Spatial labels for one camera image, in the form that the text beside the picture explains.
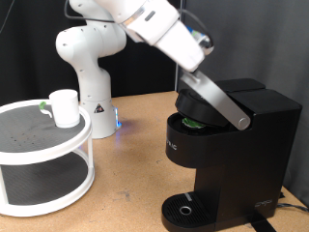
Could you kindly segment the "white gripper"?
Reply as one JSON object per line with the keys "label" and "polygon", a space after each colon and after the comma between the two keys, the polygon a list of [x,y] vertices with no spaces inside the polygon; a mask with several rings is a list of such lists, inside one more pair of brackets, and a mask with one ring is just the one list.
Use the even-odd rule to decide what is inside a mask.
{"label": "white gripper", "polygon": [[154,46],[188,72],[194,72],[205,58],[202,48],[179,20]]}

